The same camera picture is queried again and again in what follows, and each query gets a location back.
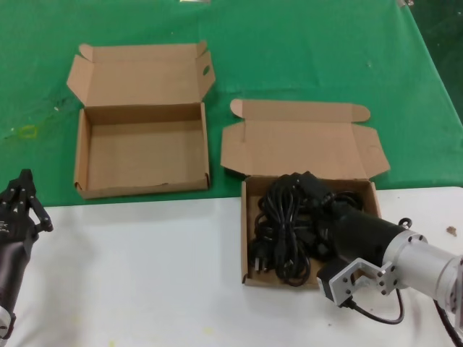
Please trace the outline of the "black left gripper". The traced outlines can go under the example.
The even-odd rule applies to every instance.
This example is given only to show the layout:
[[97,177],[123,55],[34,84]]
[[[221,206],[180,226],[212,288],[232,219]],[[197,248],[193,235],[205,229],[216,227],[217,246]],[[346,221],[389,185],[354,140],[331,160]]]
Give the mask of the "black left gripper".
[[54,229],[30,169],[22,169],[1,193],[1,225],[1,307],[14,309],[33,244],[40,232]]

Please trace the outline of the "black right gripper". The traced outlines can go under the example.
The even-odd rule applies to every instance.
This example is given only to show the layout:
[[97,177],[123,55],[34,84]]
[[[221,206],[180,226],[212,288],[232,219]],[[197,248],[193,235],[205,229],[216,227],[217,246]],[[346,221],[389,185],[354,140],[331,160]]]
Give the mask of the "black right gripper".
[[341,259],[357,258],[378,267],[394,238],[394,225],[374,215],[364,213],[345,202],[333,202],[326,209],[321,236]]

